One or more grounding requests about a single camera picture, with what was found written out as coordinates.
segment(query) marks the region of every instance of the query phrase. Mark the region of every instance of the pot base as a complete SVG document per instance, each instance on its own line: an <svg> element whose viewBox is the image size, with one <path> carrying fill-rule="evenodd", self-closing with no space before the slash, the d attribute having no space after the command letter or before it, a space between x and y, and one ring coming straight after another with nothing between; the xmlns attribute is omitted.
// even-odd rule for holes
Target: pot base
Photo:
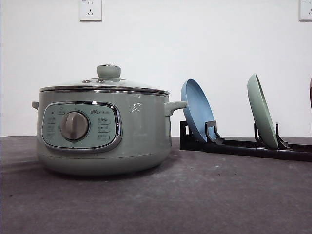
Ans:
<svg viewBox="0 0 312 234"><path fill-rule="evenodd" d="M38 155L39 160L49 169L79 176L104 176L137 172L159 165L170 150L160 153L119 158L63 158Z"/></svg>

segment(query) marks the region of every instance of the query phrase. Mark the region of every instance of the electric hot pot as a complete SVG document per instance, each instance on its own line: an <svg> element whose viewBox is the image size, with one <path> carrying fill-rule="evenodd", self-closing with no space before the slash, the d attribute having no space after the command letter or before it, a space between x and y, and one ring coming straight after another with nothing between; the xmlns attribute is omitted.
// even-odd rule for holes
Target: electric hot pot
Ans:
<svg viewBox="0 0 312 234"><path fill-rule="evenodd" d="M97 67L98 78L40 89L37 155L49 169L112 175L159 165L171 150L170 116L186 102Z"/></svg>

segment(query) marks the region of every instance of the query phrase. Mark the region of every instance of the wall socket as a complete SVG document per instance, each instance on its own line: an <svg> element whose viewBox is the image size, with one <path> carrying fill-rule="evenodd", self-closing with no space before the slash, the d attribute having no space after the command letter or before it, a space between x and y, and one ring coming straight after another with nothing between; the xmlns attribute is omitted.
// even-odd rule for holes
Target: wall socket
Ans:
<svg viewBox="0 0 312 234"><path fill-rule="evenodd" d="M300 0L300 21L312 21L312 0Z"/></svg>
<svg viewBox="0 0 312 234"><path fill-rule="evenodd" d="M102 0L80 0L80 21L102 21Z"/></svg>

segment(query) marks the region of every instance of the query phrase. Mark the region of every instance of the dish rack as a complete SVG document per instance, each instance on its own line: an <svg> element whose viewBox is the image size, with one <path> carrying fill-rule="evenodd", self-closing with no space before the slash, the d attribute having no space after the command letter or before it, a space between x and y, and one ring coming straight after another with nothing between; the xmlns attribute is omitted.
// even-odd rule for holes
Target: dish rack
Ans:
<svg viewBox="0 0 312 234"><path fill-rule="evenodd" d="M242 155L261 158L275 158L282 160L296 160L312 162L312 145L289 144L283 141L278 134L278 123L276 123L276 136L278 149L271 149L261 138L257 125L254 124L255 141L227 140L217 132L216 121L205 123L207 142L202 143L196 140L187 121L180 122L180 150L204 151L208 153ZM209 136L208 129L214 128L217 138Z"/></svg>

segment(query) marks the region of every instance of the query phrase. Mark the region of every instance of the stainless steel rim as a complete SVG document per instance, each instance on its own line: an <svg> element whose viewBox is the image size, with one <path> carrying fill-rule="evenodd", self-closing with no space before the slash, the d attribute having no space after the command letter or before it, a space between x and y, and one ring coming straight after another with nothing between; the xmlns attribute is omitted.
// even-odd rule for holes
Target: stainless steel rim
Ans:
<svg viewBox="0 0 312 234"><path fill-rule="evenodd" d="M149 89L149 88L132 88L132 87L116 87L116 86L105 86L105 87L93 87L87 85L77 85L77 86L52 86L52 87L45 87L41 88L40 92L44 91L54 91L54 90L102 90L102 91L131 91L134 93L141 92L141 93L150 93L150 94L167 94L169 95L168 91L159 90L159 89Z"/></svg>
<svg viewBox="0 0 312 234"><path fill-rule="evenodd" d="M68 90L47 90L45 92L54 93L113 93L113 94L140 94L140 95L155 95L169 97L168 94L152 93L152 92L139 92L139 91L124 91L124 90L100 90L100 89L68 89Z"/></svg>

